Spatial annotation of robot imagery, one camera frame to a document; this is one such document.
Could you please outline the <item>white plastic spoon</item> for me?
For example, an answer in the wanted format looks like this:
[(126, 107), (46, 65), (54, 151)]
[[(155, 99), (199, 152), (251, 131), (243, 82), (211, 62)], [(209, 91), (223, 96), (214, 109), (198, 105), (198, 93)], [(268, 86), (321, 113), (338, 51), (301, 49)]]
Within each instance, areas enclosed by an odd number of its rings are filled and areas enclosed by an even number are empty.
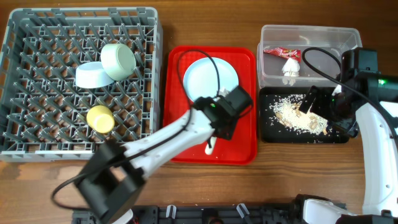
[(216, 140), (217, 140), (217, 138), (214, 137), (214, 136), (212, 136), (211, 138), (209, 138), (207, 140), (207, 145), (206, 145), (206, 148), (205, 148), (205, 154), (206, 155), (211, 155), (213, 153)]

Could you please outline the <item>white rice pile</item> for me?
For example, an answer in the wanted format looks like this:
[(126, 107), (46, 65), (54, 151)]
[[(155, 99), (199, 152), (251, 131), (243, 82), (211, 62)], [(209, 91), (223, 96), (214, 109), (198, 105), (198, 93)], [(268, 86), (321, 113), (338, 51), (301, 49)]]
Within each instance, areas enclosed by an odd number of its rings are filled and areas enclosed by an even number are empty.
[(299, 110), (304, 95), (278, 96), (269, 106), (271, 120), (283, 125), (288, 131), (299, 134), (328, 135), (328, 121), (312, 112)]

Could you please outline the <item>light blue plate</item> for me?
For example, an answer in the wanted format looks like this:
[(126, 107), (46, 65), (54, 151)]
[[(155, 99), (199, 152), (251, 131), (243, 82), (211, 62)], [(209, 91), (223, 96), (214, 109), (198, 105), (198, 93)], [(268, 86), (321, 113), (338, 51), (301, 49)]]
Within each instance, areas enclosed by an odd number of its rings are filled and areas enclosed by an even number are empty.
[(233, 90), (239, 85), (238, 74), (227, 61), (213, 57), (218, 69), (207, 57), (193, 62), (184, 74), (183, 85), (188, 97), (195, 101), (199, 97), (215, 97), (222, 89)]

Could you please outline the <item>green bowl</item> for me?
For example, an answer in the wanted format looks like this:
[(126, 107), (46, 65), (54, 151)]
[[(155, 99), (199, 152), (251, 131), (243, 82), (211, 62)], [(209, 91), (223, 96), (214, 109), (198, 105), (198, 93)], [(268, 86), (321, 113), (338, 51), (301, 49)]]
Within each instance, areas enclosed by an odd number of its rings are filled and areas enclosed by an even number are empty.
[(115, 81), (126, 79), (136, 68), (134, 53), (124, 44), (106, 44), (100, 60), (105, 72)]

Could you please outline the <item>yellow plastic cup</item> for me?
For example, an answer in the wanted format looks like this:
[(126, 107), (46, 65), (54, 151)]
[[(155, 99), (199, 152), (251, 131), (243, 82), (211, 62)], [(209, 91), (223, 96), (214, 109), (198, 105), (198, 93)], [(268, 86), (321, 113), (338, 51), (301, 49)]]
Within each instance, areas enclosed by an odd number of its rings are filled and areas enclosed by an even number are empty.
[(101, 134), (110, 132), (115, 125), (111, 110), (103, 105), (89, 109), (86, 115), (86, 122), (92, 129)]

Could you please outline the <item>light blue small bowl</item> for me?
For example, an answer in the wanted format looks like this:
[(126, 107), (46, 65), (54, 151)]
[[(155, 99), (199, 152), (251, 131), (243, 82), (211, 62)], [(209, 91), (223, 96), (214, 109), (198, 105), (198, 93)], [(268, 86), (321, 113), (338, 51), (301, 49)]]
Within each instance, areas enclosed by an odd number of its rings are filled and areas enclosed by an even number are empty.
[(87, 62), (76, 68), (75, 84), (80, 88), (101, 88), (114, 83), (101, 62)]

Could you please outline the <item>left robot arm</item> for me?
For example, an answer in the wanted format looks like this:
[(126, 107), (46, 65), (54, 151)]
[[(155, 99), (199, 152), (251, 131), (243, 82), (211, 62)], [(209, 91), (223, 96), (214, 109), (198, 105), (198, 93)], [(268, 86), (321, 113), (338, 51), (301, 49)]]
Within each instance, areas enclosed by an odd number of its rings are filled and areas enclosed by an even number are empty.
[(251, 104), (230, 96), (200, 97), (183, 116), (146, 138), (100, 145), (73, 183), (101, 223), (118, 221), (160, 166), (212, 136), (230, 140)]

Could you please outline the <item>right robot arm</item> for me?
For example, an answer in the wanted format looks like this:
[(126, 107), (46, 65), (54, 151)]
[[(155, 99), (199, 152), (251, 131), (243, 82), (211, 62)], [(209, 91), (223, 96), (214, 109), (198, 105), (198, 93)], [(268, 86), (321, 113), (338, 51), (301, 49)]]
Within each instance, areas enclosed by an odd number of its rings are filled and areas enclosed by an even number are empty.
[(382, 75), (377, 52), (357, 47), (337, 61), (335, 78), (312, 64), (314, 72), (336, 83), (334, 91), (312, 86), (299, 110), (326, 119), (351, 137), (361, 135), (365, 193), (362, 213), (355, 215), (334, 203), (303, 201), (305, 223), (397, 223), (397, 77)]

